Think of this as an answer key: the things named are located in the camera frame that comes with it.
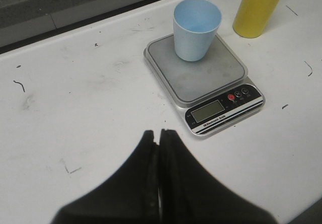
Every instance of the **white table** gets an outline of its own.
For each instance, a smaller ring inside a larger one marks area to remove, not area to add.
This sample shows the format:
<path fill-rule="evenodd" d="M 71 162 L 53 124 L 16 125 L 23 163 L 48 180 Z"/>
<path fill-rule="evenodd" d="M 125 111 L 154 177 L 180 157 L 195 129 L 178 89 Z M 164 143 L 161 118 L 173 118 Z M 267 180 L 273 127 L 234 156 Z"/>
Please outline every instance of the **white table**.
<path fill-rule="evenodd" d="M 50 222 L 111 176 L 146 129 L 156 142 L 162 128 L 175 129 L 213 176 L 279 223 L 321 198 L 322 0 L 280 0 L 256 39 L 231 27 L 241 0 L 210 0 L 223 14 L 219 35 L 266 104 L 205 140 L 188 131 L 143 59 L 148 42 L 172 33 L 180 1 L 0 55 L 0 223 Z"/>

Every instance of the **yellow bottle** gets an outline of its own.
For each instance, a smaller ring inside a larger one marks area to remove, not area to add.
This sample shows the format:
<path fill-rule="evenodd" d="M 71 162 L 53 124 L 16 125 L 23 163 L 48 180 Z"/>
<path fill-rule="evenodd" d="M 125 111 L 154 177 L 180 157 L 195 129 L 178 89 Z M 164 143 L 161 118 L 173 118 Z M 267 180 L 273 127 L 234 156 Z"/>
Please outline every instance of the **yellow bottle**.
<path fill-rule="evenodd" d="M 245 38 L 260 36 L 279 0 L 242 0 L 232 25 Z"/>

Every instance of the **electronic scale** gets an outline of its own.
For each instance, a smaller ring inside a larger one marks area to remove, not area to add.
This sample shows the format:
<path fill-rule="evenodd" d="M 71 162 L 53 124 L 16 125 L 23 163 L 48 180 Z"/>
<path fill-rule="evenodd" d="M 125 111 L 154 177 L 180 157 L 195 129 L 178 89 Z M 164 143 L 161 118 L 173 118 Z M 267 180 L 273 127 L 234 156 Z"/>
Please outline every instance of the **electronic scale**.
<path fill-rule="evenodd" d="M 150 42 L 144 57 L 197 136 L 223 130 L 256 113 L 265 103 L 247 77 L 246 66 L 217 35 L 199 61 L 184 61 L 176 55 L 173 34 Z"/>

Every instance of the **black object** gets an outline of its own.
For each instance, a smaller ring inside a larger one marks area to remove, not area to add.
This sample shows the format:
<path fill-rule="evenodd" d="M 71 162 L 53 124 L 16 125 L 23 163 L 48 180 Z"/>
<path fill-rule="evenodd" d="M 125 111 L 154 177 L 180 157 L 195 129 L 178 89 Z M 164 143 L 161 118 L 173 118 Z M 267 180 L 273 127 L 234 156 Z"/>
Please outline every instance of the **black object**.
<path fill-rule="evenodd" d="M 146 131 L 114 175 L 64 206 L 52 222 L 122 223 L 276 224 L 265 210 L 213 178 L 173 130 L 162 130 L 159 146 Z"/>

